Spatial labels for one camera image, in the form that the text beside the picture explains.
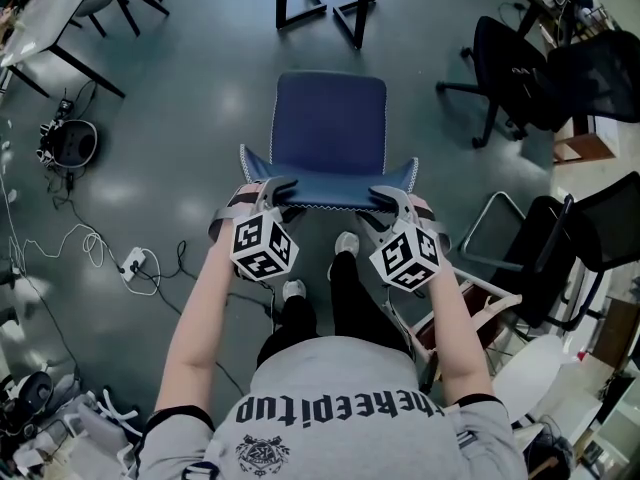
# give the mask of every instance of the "power strip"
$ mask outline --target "power strip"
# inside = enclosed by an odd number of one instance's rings
[[[143,250],[140,247],[134,247],[122,264],[122,270],[124,270],[121,274],[122,278],[129,283],[146,259]]]

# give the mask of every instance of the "white shoe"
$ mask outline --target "white shoe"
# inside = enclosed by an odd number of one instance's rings
[[[287,281],[282,287],[282,298],[286,302],[289,297],[302,297],[307,298],[307,288],[300,279],[295,281]]]
[[[360,239],[358,235],[349,233],[349,231],[343,231],[336,240],[336,256],[344,251],[349,251],[354,257],[358,257],[358,251],[360,250]]]

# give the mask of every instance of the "black office chair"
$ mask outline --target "black office chair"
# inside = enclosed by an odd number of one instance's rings
[[[503,261],[468,252],[480,222],[496,198],[504,198],[522,218],[522,227]],[[610,187],[573,203],[550,196],[534,200],[525,217],[504,192],[494,194],[460,246],[469,260],[497,267],[491,284],[522,295],[514,312],[531,327],[545,322],[564,331],[575,329],[585,315],[600,318],[590,310],[604,272],[640,260],[640,174],[632,172]],[[581,261],[571,296],[564,297],[571,269]],[[596,279],[573,316],[585,278],[585,268]],[[549,316],[559,298],[568,306],[566,321]]]
[[[483,16],[473,50],[464,48],[461,55],[473,57],[478,85],[438,82],[436,89],[489,98],[484,133],[473,139],[475,148],[489,142],[498,107],[509,115],[507,124],[517,126],[516,139],[526,137],[528,123],[555,132],[573,116],[640,121],[640,40],[629,32],[602,32],[556,48],[545,59],[516,31]]]

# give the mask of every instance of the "gray t-shirt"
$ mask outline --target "gray t-shirt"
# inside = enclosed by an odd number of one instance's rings
[[[497,399],[442,410],[406,354],[341,336],[265,361],[217,430],[195,407],[156,413],[139,458],[141,480],[527,478]]]

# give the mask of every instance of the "blue chair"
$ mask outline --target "blue chair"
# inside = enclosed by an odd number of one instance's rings
[[[247,183],[276,176],[298,180],[278,206],[393,212],[369,187],[411,192],[418,159],[385,171],[387,87],[382,80],[319,71],[284,73],[278,81],[269,162],[240,146]]]

